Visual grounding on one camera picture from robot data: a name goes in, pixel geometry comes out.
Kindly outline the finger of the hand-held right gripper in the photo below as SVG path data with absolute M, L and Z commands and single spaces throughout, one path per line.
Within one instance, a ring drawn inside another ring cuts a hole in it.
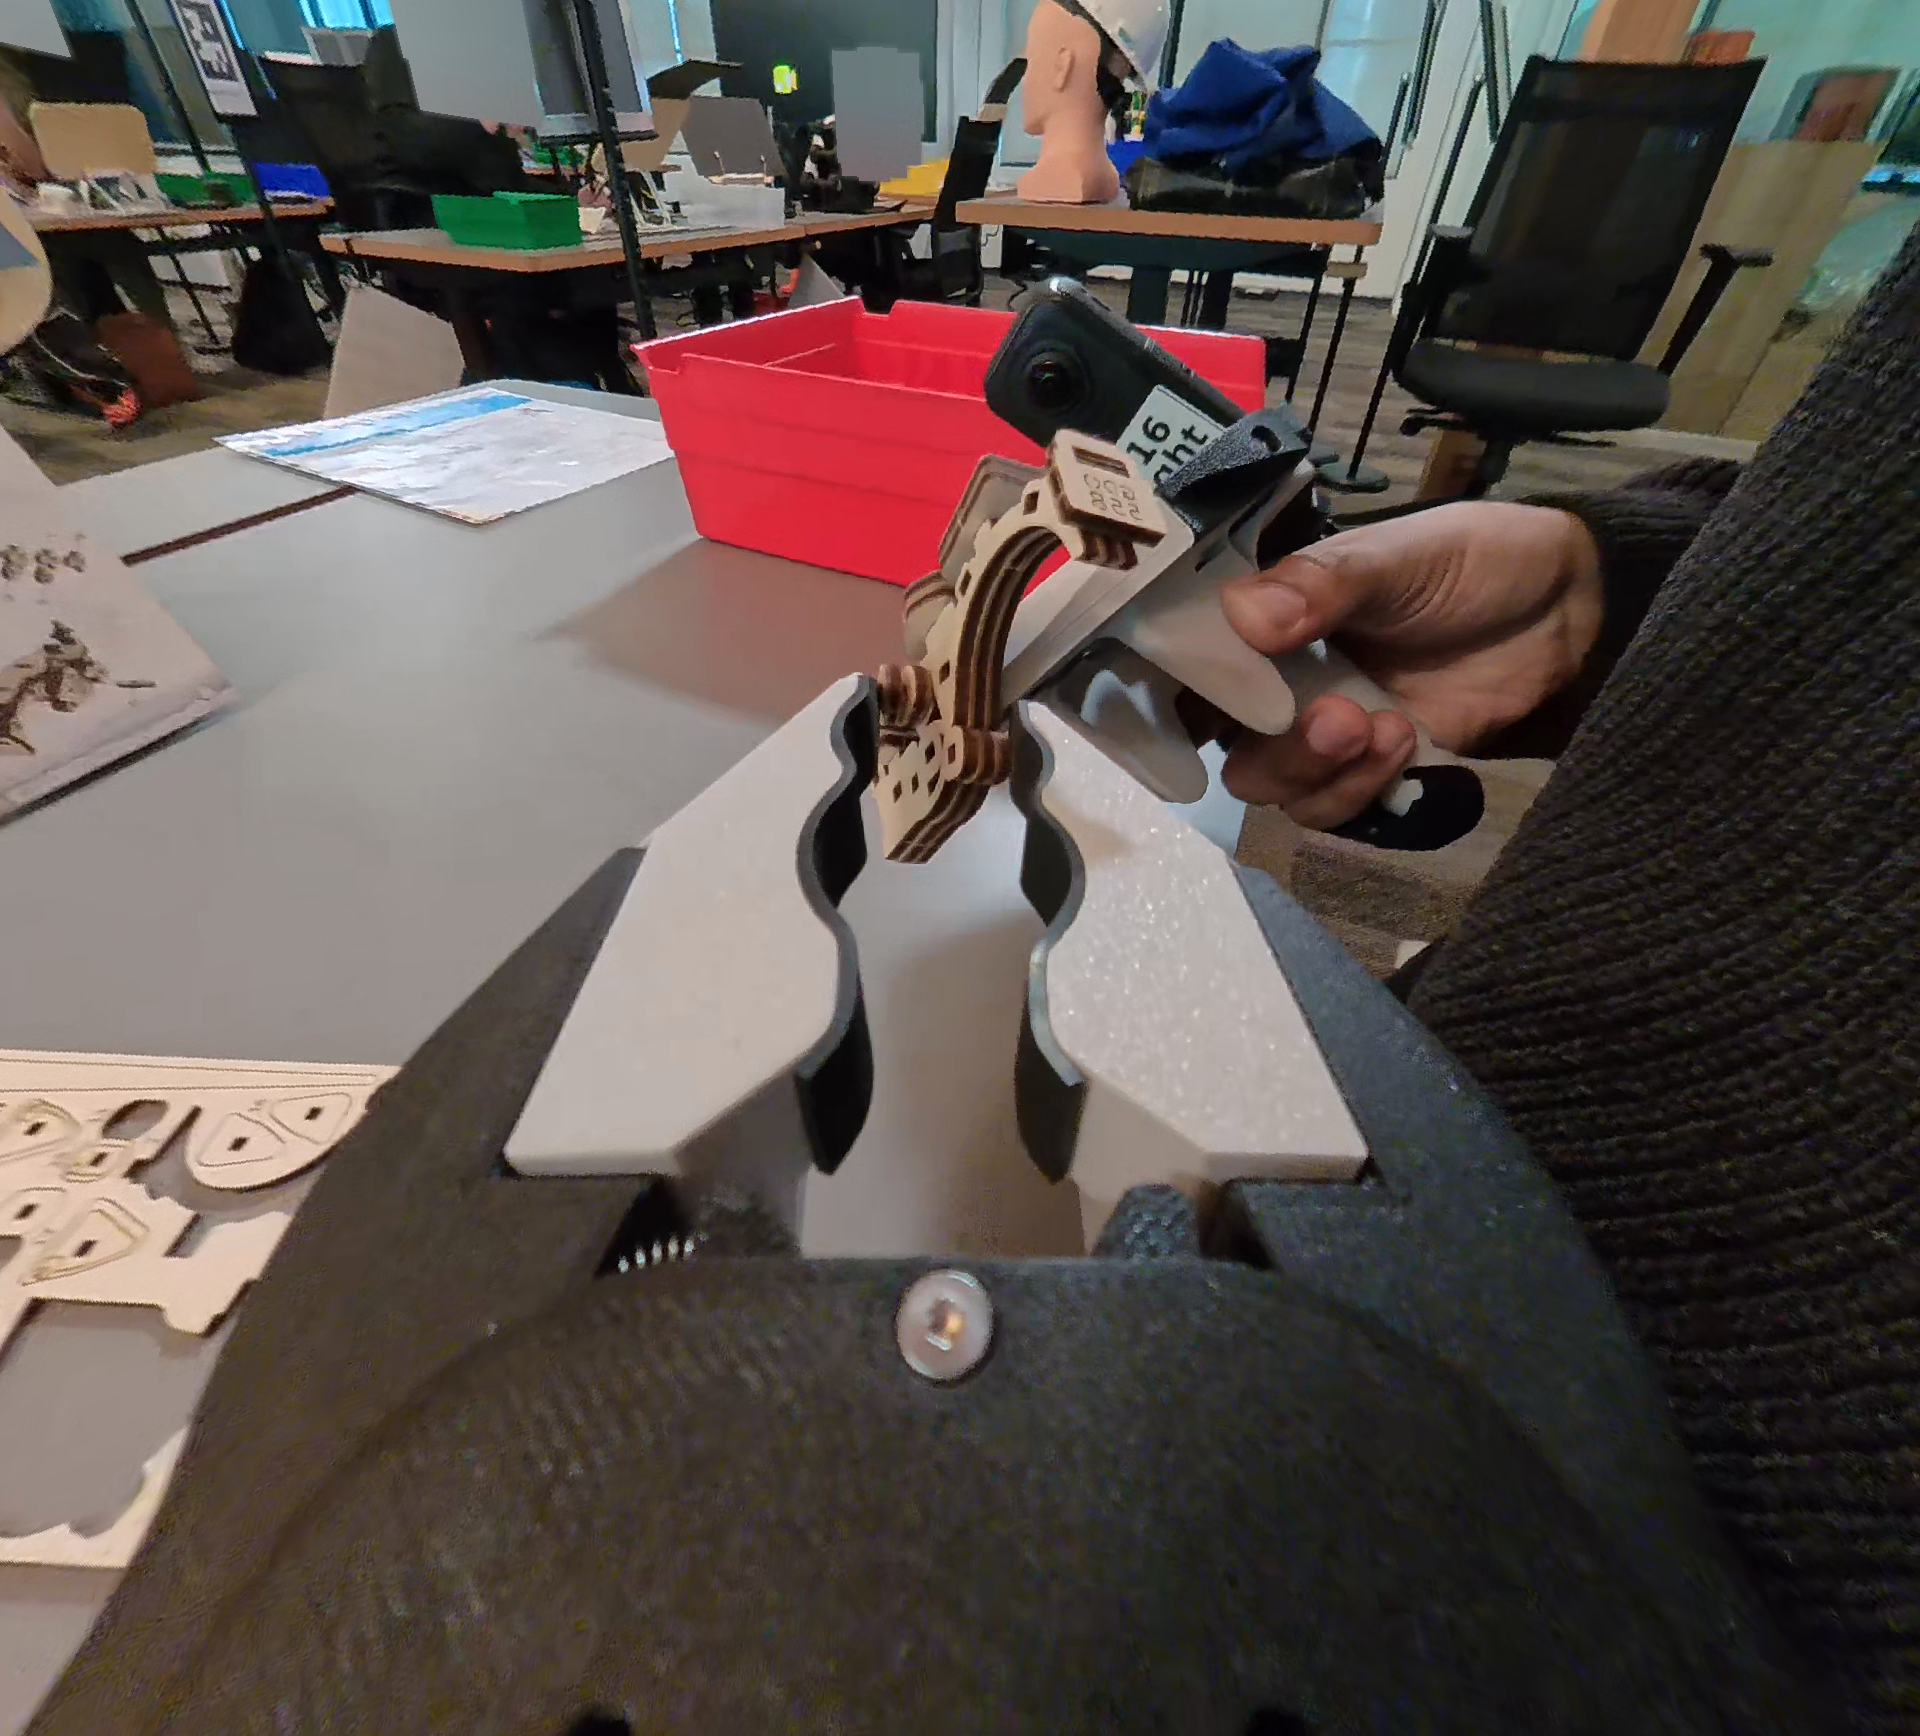
M 961 564 L 975 552 L 980 530 L 995 525 L 1009 506 L 1018 506 L 1028 482 L 1041 482 L 1046 469 L 1025 467 L 1009 455 L 981 455 L 975 476 L 961 487 L 961 498 L 950 510 L 950 525 L 939 544 L 939 569 L 945 578 L 945 592 L 934 592 L 934 618 L 945 613 L 950 598 L 958 592 Z
M 1206 800 L 1211 777 L 1179 692 L 1258 737 L 1281 737 L 1298 716 L 1281 666 L 1229 621 L 1219 592 L 1248 573 L 1234 541 L 1194 544 L 1189 530 L 1129 569 L 1066 561 L 1034 588 L 1034 699 L 1151 794 Z

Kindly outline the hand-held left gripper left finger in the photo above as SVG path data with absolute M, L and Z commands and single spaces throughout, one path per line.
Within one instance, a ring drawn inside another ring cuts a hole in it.
M 876 683 L 845 676 L 653 833 L 522 1123 L 515 1177 L 668 1177 L 801 1229 L 872 1106 L 845 892 L 868 858 Z

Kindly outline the wooden puzzle model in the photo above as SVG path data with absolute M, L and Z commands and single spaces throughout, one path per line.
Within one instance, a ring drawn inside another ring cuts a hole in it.
M 1002 649 L 1046 561 L 1129 569 L 1173 532 L 1154 482 L 1113 442 L 1055 431 L 1041 469 L 1018 506 L 980 530 L 943 618 L 943 569 L 906 588 L 908 655 L 876 676 L 883 858 L 927 865 L 1012 777 Z

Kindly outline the person's right forearm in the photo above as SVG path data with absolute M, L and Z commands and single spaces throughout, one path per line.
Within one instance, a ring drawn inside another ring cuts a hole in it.
M 1685 460 L 1604 493 L 1523 494 L 1523 504 L 1567 510 L 1589 530 L 1602 561 L 1602 631 L 1574 683 L 1513 727 L 1488 737 L 1495 763 L 1562 757 L 1567 748 L 1668 578 L 1714 517 L 1721 498 L 1742 482 L 1742 469 L 1745 462 L 1735 460 Z

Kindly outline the person's right hand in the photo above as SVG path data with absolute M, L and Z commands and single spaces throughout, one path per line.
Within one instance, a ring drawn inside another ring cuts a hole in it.
M 1457 498 L 1358 525 L 1224 588 L 1263 655 L 1330 640 L 1387 706 L 1330 692 L 1281 737 L 1240 732 L 1224 786 L 1330 833 L 1395 791 L 1422 737 L 1475 748 L 1566 692 L 1602 640 L 1595 532 L 1562 506 Z

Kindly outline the wooden side table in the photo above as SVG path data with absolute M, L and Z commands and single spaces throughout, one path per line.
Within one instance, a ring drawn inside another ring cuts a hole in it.
M 1281 275 L 1314 278 L 1339 244 L 1366 254 L 1386 225 L 1378 217 L 1218 217 L 1218 212 L 1137 212 L 1125 204 L 1041 204 L 975 198 L 958 223 L 1025 235 L 1070 275 L 1129 270 L 1125 317 L 1163 324 L 1173 275 Z

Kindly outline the red plastic bin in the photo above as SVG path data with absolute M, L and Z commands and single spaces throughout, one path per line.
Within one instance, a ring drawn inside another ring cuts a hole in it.
M 890 584 L 939 569 L 981 455 L 1046 467 L 988 407 L 1017 317 L 859 298 L 643 342 L 699 535 Z

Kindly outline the mannequin head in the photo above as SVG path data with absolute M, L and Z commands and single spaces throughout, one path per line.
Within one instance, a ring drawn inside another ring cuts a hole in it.
M 1041 158 L 1018 174 L 1034 204 L 1117 204 L 1108 112 L 1125 64 L 1117 44 L 1075 5 L 1037 0 L 1025 41 L 1018 118 Z

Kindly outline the long wooden table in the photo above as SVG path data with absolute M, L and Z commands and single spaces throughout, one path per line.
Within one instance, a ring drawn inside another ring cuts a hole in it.
M 730 289 L 733 283 L 768 283 L 778 260 L 813 254 L 819 242 L 881 239 L 918 231 L 934 217 L 934 200 L 876 200 L 868 212 L 799 212 L 776 225 L 733 231 L 638 231 L 638 267 L 625 267 L 617 235 L 586 239 L 575 244 L 509 249 L 463 244 L 442 231 L 372 231 L 324 235 L 328 259 L 348 260 L 357 275 L 432 289 L 463 338 L 487 361 L 487 317 L 499 303 L 545 303 L 561 312 L 614 312 L 633 308 L 653 329 L 655 303 L 686 289 Z

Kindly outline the black monitor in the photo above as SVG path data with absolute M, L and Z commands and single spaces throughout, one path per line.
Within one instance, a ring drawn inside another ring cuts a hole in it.
M 939 137 L 939 0 L 707 0 L 707 23 L 727 94 L 761 102 L 786 171 L 823 118 L 863 184 L 900 180 Z

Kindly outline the punched wooden puzzle sheet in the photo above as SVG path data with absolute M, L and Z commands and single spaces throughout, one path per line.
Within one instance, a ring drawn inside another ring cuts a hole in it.
M 0 1338 L 51 1308 L 153 1309 L 205 1344 L 268 1275 L 297 1210 L 205 1224 L 153 1186 L 179 1147 L 193 1186 L 287 1191 L 368 1114 L 394 1065 L 5 1053 Z

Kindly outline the laminated paper sheet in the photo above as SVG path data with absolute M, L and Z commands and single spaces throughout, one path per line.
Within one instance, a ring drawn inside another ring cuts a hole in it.
M 672 460 L 653 407 L 565 386 L 467 386 L 348 418 L 224 434 L 220 448 L 458 525 L 494 525 Z

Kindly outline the black mesh office chair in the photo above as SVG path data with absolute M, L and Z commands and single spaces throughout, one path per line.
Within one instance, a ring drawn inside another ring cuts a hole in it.
M 1426 498 L 1482 498 L 1523 442 L 1632 434 L 1721 295 L 1765 249 L 1694 244 L 1765 60 L 1531 57 L 1466 225 L 1434 225 L 1382 379 L 1413 431 L 1480 440 Z

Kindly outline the printed instruction booklet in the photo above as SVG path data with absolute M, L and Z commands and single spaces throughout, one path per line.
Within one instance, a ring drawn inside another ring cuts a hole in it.
M 0 440 L 0 816 L 47 801 L 232 699 L 136 569 Z

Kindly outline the black patterned sign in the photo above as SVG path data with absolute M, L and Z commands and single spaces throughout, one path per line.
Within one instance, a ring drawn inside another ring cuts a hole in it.
M 224 5 L 170 0 L 170 12 L 179 27 L 184 54 L 200 77 L 200 88 L 210 94 L 215 116 L 224 123 L 260 118 L 260 102 Z

